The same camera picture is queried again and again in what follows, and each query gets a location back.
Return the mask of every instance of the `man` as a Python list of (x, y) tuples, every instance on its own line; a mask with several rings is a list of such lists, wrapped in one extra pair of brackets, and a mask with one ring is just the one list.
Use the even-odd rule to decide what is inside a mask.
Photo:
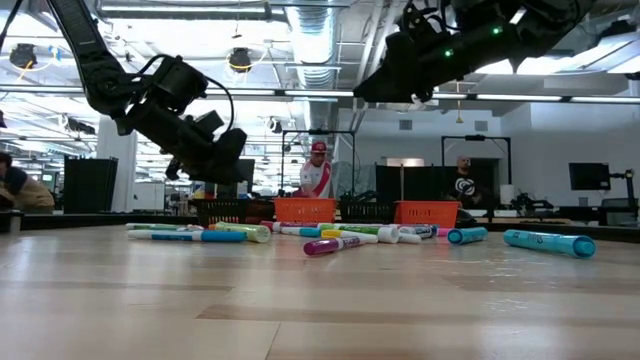
[(467, 156), (459, 156), (458, 170), (449, 196), (462, 203), (465, 209), (477, 207), (482, 200), (480, 191), (476, 189), (476, 183), (471, 175), (471, 159)]
[(51, 214), (55, 202), (49, 189), (12, 163), (11, 155), (0, 152), (0, 195), (25, 213)]
[(316, 141), (311, 145), (311, 158), (300, 170), (301, 195), (308, 198), (329, 197), (331, 164), (326, 161), (327, 144)]

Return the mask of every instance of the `red cap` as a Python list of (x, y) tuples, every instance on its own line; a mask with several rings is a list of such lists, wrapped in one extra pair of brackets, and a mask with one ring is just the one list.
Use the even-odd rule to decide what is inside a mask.
[(327, 152), (327, 144), (325, 144), (324, 141), (316, 141), (311, 145), (311, 152), (324, 154)]

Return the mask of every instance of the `orange basket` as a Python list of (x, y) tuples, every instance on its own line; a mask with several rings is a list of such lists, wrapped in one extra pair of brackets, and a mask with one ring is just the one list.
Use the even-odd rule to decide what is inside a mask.
[(335, 199), (277, 198), (274, 201), (278, 221), (332, 223), (335, 219)]
[(456, 226), (457, 201), (398, 201), (397, 203), (396, 224), (430, 224), (444, 228)]

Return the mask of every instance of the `whiteboard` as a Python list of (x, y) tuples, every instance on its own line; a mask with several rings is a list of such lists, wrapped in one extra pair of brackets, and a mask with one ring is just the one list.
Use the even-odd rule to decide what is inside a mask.
[(164, 183), (133, 184), (134, 210), (164, 210)]

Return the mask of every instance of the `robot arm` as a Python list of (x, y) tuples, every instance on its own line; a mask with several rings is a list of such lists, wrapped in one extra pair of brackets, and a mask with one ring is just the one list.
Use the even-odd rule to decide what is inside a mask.
[[(244, 180), (235, 165), (246, 134), (231, 129), (233, 101), (222, 85), (180, 57), (166, 55), (154, 57), (139, 73), (128, 74), (109, 52), (85, 0), (47, 0), (47, 3), (69, 42), (89, 105), (115, 120), (119, 135), (136, 130), (163, 152), (172, 154), (174, 159), (167, 169), (171, 179), (176, 179), (178, 169), (182, 169), (194, 180), (216, 183)], [(153, 75), (144, 74), (160, 59), (162, 62)], [(213, 132), (223, 122), (215, 111), (196, 120), (179, 117), (193, 100), (206, 97), (209, 81), (220, 86), (231, 101), (231, 123), (217, 142)]]
[[(555, 46), (596, 1), (439, 0), (439, 7), (418, 9), (410, 0), (398, 21), (400, 31), (385, 40), (382, 66), (354, 96), (368, 102), (412, 102), (412, 96), (428, 101), (435, 86), (482, 66), (509, 59), (517, 69), (527, 57)], [(456, 14), (457, 33), (448, 31), (446, 6)], [(523, 16), (512, 21), (520, 9)]]

